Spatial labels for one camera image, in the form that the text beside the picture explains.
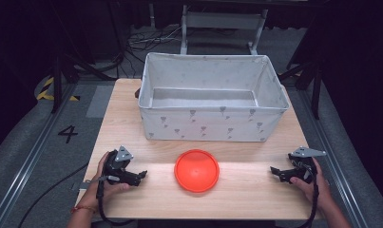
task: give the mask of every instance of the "number 4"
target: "number 4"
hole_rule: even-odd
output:
[[[67,141],[66,143],[69,143],[70,141],[70,137],[71,136],[75,136],[75,135],[78,135],[78,133],[74,133],[73,130],[75,129],[75,126],[71,125],[69,127],[67,127],[66,129],[60,131],[58,133],[58,135],[62,135],[62,136],[67,136]]]

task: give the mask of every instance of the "hand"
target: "hand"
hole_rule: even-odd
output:
[[[105,155],[100,159],[99,165],[97,168],[97,173],[92,179],[92,183],[87,188],[86,192],[82,196],[81,200],[78,202],[78,205],[89,206],[97,210],[98,208],[98,200],[96,199],[97,186],[99,179],[102,176],[103,167],[105,165],[105,160],[107,159],[109,152],[106,152]],[[105,181],[105,194],[103,197],[103,202],[107,202],[111,196],[114,194],[123,192],[129,189],[129,185],[127,183],[118,183],[118,184],[109,184],[108,181]]]
[[[316,182],[318,185],[319,193],[317,206],[326,218],[328,227],[351,228],[349,221],[345,218],[342,211],[331,196],[330,186],[328,185],[328,182],[324,179],[324,176],[322,175],[321,167],[319,166],[316,159],[313,158],[313,161],[316,165],[317,170]],[[294,186],[298,187],[304,193],[307,200],[313,202],[314,184],[312,182],[308,184],[305,181],[296,177],[292,177],[290,181]]]
[[[324,179],[324,176],[322,175],[322,170],[318,164],[318,161],[315,158],[313,158],[313,162],[315,163],[316,170],[317,170],[316,182],[318,185],[318,192],[319,192],[317,205],[318,205],[318,208],[323,209],[324,207],[327,206],[329,202],[334,200],[333,200],[333,197],[331,196],[331,191],[330,191],[328,182]],[[304,193],[307,200],[309,200],[310,202],[313,202],[313,193],[314,193],[313,185],[314,184],[312,182],[308,184],[305,181],[296,177],[292,177],[290,179],[290,182]]]

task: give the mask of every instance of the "person's hand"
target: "person's hand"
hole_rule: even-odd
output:
[[[328,182],[324,179],[324,176],[322,175],[321,167],[319,166],[315,158],[313,158],[313,161],[316,165],[316,170],[317,170],[316,182],[318,185],[318,192],[319,192],[317,205],[318,205],[318,208],[323,209],[324,207],[327,206],[328,203],[333,201],[333,197],[331,196],[331,191],[330,191]],[[296,177],[292,177],[290,179],[290,182],[303,192],[307,200],[309,200],[310,202],[313,202],[313,193],[314,193],[313,185],[314,184],[312,182],[309,184],[309,183],[306,183],[304,180],[296,178]]]
[[[106,152],[105,155],[100,159],[99,165],[97,167],[97,173],[93,177],[92,183],[87,188],[81,200],[78,202],[78,205],[92,207],[97,211],[98,201],[96,199],[96,193],[97,193],[97,186],[99,184],[97,179],[99,179],[102,176],[103,167],[105,165],[105,160],[107,159],[107,156],[108,156],[108,152]],[[111,185],[108,183],[108,181],[105,181],[105,193],[103,197],[103,202],[108,201],[111,198],[111,196],[113,196],[114,194],[123,192],[128,189],[129,189],[129,185],[127,183],[118,183],[118,184]]]

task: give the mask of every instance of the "metal frame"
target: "metal frame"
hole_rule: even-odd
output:
[[[180,54],[187,54],[187,28],[254,29],[254,41],[248,42],[252,55],[258,55],[259,37],[265,24],[268,9],[261,14],[192,12],[182,7],[182,47]]]
[[[323,146],[323,149],[328,153],[328,156],[325,156],[325,161],[330,167],[330,171],[333,175],[335,185],[344,201],[345,207],[347,208],[347,211],[349,213],[349,217],[351,218],[351,222],[353,223],[353,227],[369,227],[359,208],[359,205],[357,204],[351,186],[345,178],[345,175],[338,163],[338,160],[335,156],[335,152],[331,147],[330,142],[328,141],[328,138],[321,125],[321,122],[315,118],[311,110],[311,101],[309,95],[305,90],[299,90],[298,95],[304,104],[304,109],[306,113],[310,116],[310,121],[316,130],[316,133]]]
[[[41,131],[39,138],[37,139],[34,146],[31,148],[28,154],[28,157],[26,158],[22,167],[20,168],[20,170],[17,172],[16,176],[14,177],[13,182],[7,194],[2,199],[0,203],[0,227],[3,226],[5,220],[9,216],[10,211],[13,208],[13,205],[18,200],[26,183],[28,182],[31,172],[33,171],[37,161],[39,160],[40,156],[43,154],[47,140],[49,138],[49,134],[53,126],[55,126],[58,120],[58,117],[62,113],[64,106],[69,101],[69,98],[72,96],[72,93],[75,87],[76,87],[75,84],[67,85],[67,89],[63,96],[63,100],[60,105],[60,108],[58,108],[54,114],[49,115],[46,125]]]

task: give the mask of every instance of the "metal rail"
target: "metal rail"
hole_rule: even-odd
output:
[[[66,86],[66,92],[63,96],[63,101],[61,103],[60,108],[58,108],[54,114],[49,115],[46,124],[40,133],[39,138],[35,142],[34,146],[31,148],[28,157],[26,158],[22,167],[13,179],[13,182],[7,194],[2,199],[0,203],[0,227],[3,226],[5,220],[8,218],[10,211],[13,208],[13,205],[15,204],[20,194],[22,193],[23,188],[25,187],[31,175],[31,172],[34,169],[34,166],[36,165],[40,156],[43,154],[43,151],[49,138],[49,133],[51,132],[53,126],[55,126],[58,117],[62,113],[66,103],[69,101],[69,98],[72,95],[75,87],[76,85],[74,84],[68,84]]]
[[[328,156],[325,157],[325,160],[328,166],[330,167],[330,171],[335,180],[336,187],[344,201],[353,226],[357,228],[369,227],[365,218],[363,217],[359,206],[357,205],[351,186],[347,182],[345,175],[343,174],[342,169],[339,166],[337,158],[335,157],[334,150],[328,141],[327,135],[324,132],[321,122],[316,120],[313,115],[309,95],[304,90],[299,90],[298,95],[304,104],[305,111],[310,116],[311,123],[316,130],[316,133],[323,146],[323,149],[328,153]]]

